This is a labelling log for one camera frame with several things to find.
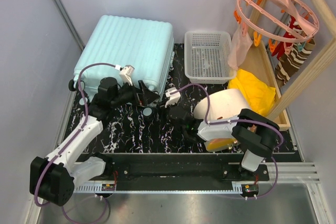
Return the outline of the white round drum box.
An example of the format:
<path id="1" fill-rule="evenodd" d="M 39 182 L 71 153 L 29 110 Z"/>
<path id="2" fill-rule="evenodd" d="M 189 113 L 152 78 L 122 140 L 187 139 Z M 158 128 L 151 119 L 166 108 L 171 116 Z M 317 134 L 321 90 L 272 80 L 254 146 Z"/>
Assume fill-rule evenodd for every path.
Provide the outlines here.
<path id="1" fill-rule="evenodd" d="M 238 118 L 242 109 L 250 109 L 249 104 L 238 89 L 227 89 L 211 94 L 202 99 L 193 111 L 193 117 L 210 122 L 228 121 Z M 205 122 L 198 127 L 198 136 L 204 140 L 208 152 L 218 152 L 239 144 L 233 138 L 232 129 L 235 123 L 207 125 Z"/>

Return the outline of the light blue hard-shell suitcase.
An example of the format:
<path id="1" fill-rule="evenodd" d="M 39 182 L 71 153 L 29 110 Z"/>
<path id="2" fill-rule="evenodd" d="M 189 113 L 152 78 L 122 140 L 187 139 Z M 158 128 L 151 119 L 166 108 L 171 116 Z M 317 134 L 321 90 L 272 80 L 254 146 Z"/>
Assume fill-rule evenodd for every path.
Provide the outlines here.
<path id="1" fill-rule="evenodd" d="M 157 91 L 162 97 L 174 52 L 173 26 L 170 23 L 103 15 L 75 68 L 74 78 L 69 82 L 71 91 L 78 91 L 86 106 L 98 91 L 100 81 L 107 77 L 117 80 L 118 86 L 124 84 L 119 70 L 114 67 L 131 65 L 133 86 L 143 80 L 150 90 Z"/>

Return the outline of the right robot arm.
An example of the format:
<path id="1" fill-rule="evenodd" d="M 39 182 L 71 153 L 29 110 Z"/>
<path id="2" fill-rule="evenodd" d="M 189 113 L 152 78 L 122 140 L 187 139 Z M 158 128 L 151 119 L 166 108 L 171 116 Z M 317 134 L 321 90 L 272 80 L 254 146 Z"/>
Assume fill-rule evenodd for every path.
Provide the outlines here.
<path id="1" fill-rule="evenodd" d="M 274 149 L 283 143 L 279 126 L 250 109 L 241 109 L 238 115 L 209 122 L 192 117 L 178 105 L 158 105 L 157 109 L 159 118 L 173 124 L 189 142 L 210 144 L 219 138 L 236 140 L 244 152 L 238 167 L 239 176 L 244 180 L 256 176 L 259 164 L 271 158 Z"/>

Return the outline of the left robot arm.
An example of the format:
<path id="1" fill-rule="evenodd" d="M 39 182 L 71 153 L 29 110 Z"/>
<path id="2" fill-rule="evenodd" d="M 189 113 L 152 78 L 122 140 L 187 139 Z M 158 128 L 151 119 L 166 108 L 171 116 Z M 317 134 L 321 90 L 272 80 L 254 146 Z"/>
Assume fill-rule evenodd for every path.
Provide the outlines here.
<path id="1" fill-rule="evenodd" d="M 86 106 L 85 115 L 68 137 L 46 157 L 35 157 L 30 164 L 29 191 L 34 195 L 37 206 L 39 199 L 63 206 L 74 190 L 99 176 L 103 180 L 113 175 L 113 160 L 99 153 L 91 154 L 77 165 L 76 161 L 89 145 L 108 125 L 112 110 L 124 104 L 148 106 L 161 99 L 161 95 L 150 90 L 140 80 L 139 86 L 118 86 L 113 77 L 100 81 L 98 91 Z"/>

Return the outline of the black marble pattern mat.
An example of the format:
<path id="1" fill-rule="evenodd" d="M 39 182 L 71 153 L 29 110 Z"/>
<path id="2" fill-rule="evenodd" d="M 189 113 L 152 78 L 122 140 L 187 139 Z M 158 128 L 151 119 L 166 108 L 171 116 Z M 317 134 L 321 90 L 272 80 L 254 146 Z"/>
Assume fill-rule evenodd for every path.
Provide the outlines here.
<path id="1" fill-rule="evenodd" d="M 184 74 L 184 44 L 174 45 L 173 69 L 169 72 L 166 88 L 183 87 L 189 84 Z M 196 104 L 205 97 L 199 87 L 188 87 L 183 91 L 179 105 L 192 112 Z M 83 105 L 79 105 L 80 93 L 77 92 L 69 114 L 63 141 L 78 125 L 84 114 Z M 100 135 L 94 138 L 83 153 L 207 153 L 204 144 L 184 140 L 172 124 L 159 120 L 145 120 L 140 108 L 123 105 L 113 110 L 112 121 Z M 301 160 L 296 143 L 290 132 L 281 131 L 284 142 L 275 149 L 278 160 Z"/>

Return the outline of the white perforated plastic basket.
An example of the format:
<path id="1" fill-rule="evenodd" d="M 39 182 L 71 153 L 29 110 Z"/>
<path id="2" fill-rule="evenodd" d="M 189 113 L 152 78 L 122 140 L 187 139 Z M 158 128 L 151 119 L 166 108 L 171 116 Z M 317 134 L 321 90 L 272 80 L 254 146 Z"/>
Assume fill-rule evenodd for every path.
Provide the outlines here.
<path id="1" fill-rule="evenodd" d="M 184 70 L 191 83 L 225 84 L 236 77 L 227 60 L 232 39 L 225 31 L 188 31 L 184 36 Z"/>

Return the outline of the yellow cloth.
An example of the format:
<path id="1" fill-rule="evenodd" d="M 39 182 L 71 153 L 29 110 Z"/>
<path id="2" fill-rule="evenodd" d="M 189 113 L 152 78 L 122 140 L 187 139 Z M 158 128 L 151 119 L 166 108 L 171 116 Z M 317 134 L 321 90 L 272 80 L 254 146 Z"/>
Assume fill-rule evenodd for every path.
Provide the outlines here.
<path id="1" fill-rule="evenodd" d="M 228 89 L 238 89 L 250 108 L 262 116 L 267 116 L 275 104 L 276 88 L 243 69 L 239 69 L 236 77 L 229 81 Z"/>

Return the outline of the translucent pink plastic bag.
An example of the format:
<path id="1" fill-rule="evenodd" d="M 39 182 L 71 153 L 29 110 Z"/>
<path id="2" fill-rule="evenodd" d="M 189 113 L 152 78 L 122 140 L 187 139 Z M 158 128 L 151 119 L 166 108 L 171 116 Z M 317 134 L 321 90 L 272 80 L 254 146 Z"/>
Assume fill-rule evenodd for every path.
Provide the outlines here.
<path id="1" fill-rule="evenodd" d="M 228 56 L 228 65 L 238 70 L 239 66 L 245 61 L 247 53 L 252 45 L 252 40 L 245 29 L 238 25 L 232 38 L 232 48 Z"/>

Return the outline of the brown striped cloth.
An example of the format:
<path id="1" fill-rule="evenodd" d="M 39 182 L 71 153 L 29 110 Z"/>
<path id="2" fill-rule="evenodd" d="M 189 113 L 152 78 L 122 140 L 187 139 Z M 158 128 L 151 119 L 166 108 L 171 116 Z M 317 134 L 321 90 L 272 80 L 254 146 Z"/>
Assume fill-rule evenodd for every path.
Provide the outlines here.
<path id="1" fill-rule="evenodd" d="M 300 69 L 316 46 L 314 38 L 308 42 L 294 44 L 290 53 L 280 57 L 275 67 L 275 78 L 278 87 L 283 87 Z"/>

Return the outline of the pink round clip hanger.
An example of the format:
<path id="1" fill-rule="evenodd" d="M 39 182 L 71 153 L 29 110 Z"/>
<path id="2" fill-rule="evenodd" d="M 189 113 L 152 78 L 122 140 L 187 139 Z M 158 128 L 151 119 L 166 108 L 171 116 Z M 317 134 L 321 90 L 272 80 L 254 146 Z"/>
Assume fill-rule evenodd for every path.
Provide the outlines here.
<path id="1" fill-rule="evenodd" d="M 288 53 L 319 31 L 316 14 L 301 0 L 236 0 L 234 17 L 249 34 L 251 46 L 265 38 L 272 53 Z"/>

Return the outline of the wooden hanger rack frame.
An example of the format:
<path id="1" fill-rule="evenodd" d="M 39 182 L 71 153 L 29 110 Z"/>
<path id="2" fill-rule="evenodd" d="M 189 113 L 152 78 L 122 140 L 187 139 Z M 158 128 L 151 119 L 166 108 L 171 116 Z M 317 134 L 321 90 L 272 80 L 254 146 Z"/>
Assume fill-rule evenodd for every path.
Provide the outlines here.
<path id="1" fill-rule="evenodd" d="M 304 46 L 301 51 L 295 47 L 289 56 L 280 61 L 285 65 L 285 70 L 291 72 L 299 62 L 308 64 L 306 67 L 297 69 L 297 77 L 292 78 L 292 83 L 288 82 L 285 85 L 287 89 L 283 94 L 280 93 L 283 82 L 276 78 L 277 75 L 271 65 L 272 61 L 263 42 L 258 47 L 253 46 L 249 49 L 242 65 L 245 70 L 250 70 L 261 81 L 275 88 L 275 105 L 267 118 L 278 123 L 280 128 L 285 130 L 290 127 L 286 108 L 335 59 L 335 15 L 325 0 L 311 0 L 311 2 L 331 33 L 331 40 L 320 51 L 317 51 L 315 42 L 312 46 Z"/>

